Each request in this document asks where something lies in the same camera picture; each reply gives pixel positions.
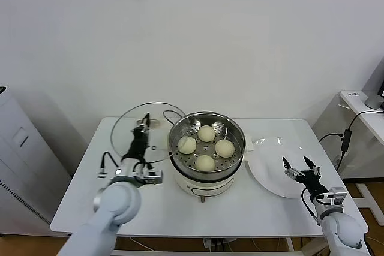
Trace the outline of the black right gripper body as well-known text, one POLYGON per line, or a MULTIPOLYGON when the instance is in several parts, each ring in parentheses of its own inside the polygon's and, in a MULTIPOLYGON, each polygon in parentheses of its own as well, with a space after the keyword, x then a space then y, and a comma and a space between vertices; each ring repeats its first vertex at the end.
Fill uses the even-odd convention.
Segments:
POLYGON ((311 198, 315 198, 320 194, 328 192, 326 187, 320 183, 320 178, 321 175, 315 174, 312 170, 303 170, 301 174, 296 177, 296 181, 306 187, 311 198))

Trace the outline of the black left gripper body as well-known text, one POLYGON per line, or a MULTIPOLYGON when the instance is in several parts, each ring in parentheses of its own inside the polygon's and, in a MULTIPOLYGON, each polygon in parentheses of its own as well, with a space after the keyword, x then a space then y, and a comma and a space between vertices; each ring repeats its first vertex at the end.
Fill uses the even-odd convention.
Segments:
POLYGON ((138 132, 133 134, 134 139, 126 154, 121 158, 121 162, 125 159, 136 159, 141 163, 145 163, 145 152, 148 148, 149 137, 147 132, 138 132))

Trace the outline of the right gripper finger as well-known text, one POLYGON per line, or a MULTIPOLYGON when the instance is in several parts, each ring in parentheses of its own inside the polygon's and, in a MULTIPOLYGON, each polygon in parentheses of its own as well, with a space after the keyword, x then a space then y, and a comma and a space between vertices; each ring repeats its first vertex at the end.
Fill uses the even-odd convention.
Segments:
POLYGON ((310 160, 306 156, 304 156, 304 161, 306 165, 308 165, 309 169, 314 173, 315 176, 321 177, 321 171, 319 166, 315 165, 315 163, 312 162, 312 160, 310 160))
POLYGON ((285 168, 285 174, 288 175, 288 177, 297 177, 300 175, 300 171, 293 168, 287 159, 285 159, 285 157, 282 157, 283 159, 283 165, 284 165, 284 168, 285 168))

